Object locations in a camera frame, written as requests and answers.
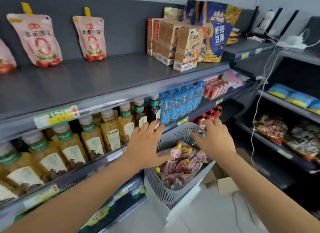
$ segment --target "person's left hand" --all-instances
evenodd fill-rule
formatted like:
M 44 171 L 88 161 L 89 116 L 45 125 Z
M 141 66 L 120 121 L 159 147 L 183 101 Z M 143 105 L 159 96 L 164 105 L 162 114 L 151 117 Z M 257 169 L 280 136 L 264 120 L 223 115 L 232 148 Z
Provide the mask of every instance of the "person's left hand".
M 155 131 L 157 121 L 150 124 L 144 123 L 141 128 L 136 127 L 131 134 L 126 151 L 121 159 L 127 162 L 127 165 L 134 166 L 135 170 L 159 166 L 162 163 L 172 160 L 171 155 L 157 156 L 157 145 L 165 129 L 160 125 Z

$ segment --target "white box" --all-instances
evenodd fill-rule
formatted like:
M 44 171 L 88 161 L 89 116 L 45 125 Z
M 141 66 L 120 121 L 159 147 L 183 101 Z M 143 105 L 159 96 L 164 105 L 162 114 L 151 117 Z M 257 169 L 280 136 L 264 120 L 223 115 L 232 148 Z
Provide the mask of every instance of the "white box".
M 201 191 L 199 186 L 202 179 L 194 185 L 194 187 L 172 208 L 169 209 L 164 203 L 162 203 L 154 190 L 152 189 L 150 183 L 144 178 L 144 185 L 146 187 L 146 198 L 153 205 L 155 211 L 157 212 L 162 223 L 167 226 L 171 222 L 174 222 L 175 218 L 178 217 L 195 199 L 195 197 Z

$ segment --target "person's right hand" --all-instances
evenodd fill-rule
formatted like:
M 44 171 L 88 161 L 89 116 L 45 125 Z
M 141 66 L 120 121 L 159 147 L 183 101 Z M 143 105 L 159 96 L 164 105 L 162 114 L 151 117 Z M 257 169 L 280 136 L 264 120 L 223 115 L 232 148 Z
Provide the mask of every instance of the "person's right hand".
M 193 133 L 192 137 L 203 152 L 223 166 L 236 154 L 233 139 L 226 125 L 223 125 L 219 119 L 205 120 L 203 123 L 207 129 L 206 137 L 201 138 L 196 133 Z

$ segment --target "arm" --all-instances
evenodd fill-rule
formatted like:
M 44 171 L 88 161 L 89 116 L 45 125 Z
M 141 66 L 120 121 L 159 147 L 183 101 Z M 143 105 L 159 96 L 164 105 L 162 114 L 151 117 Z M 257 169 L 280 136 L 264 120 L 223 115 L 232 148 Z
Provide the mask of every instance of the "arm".
M 44 203 L 3 233 L 77 233 L 111 195 L 143 168 L 158 166 L 172 159 L 157 156 L 157 144 L 164 130 L 157 122 L 136 127 L 125 153 L 104 170 L 85 179 Z
M 320 232 L 320 221 L 236 154 L 220 120 L 205 121 L 206 138 L 193 134 L 199 147 L 230 175 L 270 233 Z

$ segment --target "hand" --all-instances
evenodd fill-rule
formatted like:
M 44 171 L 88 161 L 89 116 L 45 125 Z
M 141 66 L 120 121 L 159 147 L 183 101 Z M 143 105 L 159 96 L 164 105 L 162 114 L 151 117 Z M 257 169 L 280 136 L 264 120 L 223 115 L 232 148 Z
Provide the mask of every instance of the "hand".
M 192 137 L 203 152 L 224 166 L 230 157 L 236 154 L 233 139 L 226 125 L 219 119 L 205 120 L 203 123 L 207 128 L 206 138 L 201 138 L 196 133 L 193 133 Z
M 162 163 L 172 160 L 171 155 L 157 156 L 158 141 L 165 129 L 160 125 L 155 131 L 157 121 L 144 123 L 141 128 L 136 127 L 131 134 L 129 143 L 122 159 L 127 165 L 134 166 L 135 171 L 144 168 L 159 166 Z

